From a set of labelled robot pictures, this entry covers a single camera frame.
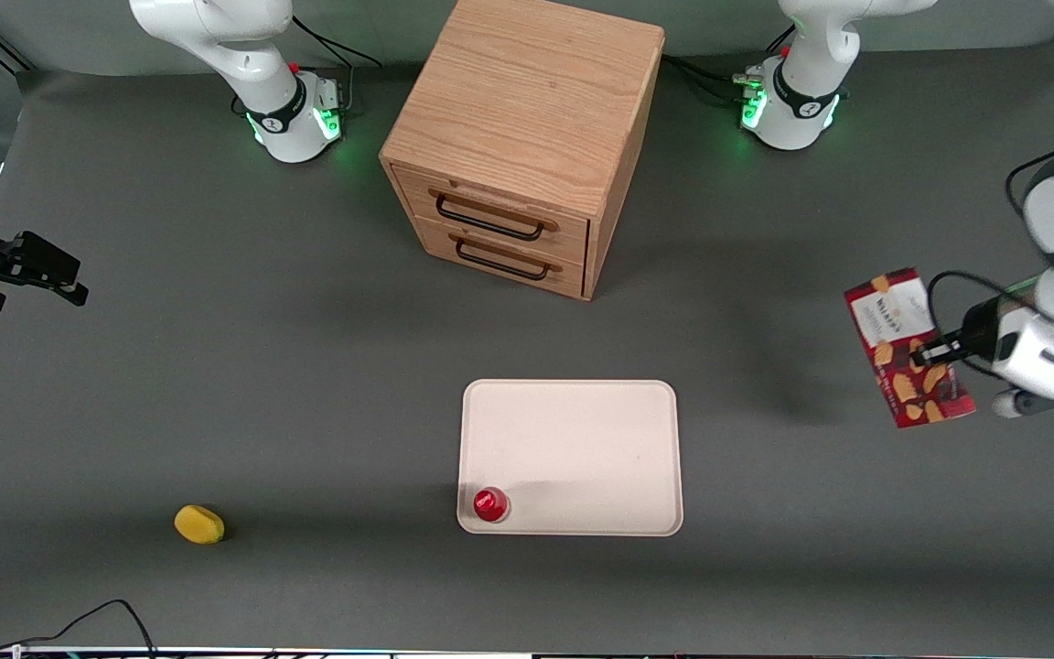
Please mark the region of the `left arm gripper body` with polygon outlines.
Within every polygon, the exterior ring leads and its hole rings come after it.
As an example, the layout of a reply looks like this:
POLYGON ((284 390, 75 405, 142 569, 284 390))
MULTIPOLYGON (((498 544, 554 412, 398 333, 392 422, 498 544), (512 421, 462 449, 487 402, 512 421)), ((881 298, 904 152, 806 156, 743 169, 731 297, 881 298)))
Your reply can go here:
POLYGON ((1054 322, 1027 306, 987 301, 963 316, 961 347, 1021 391, 1054 400, 1054 322))

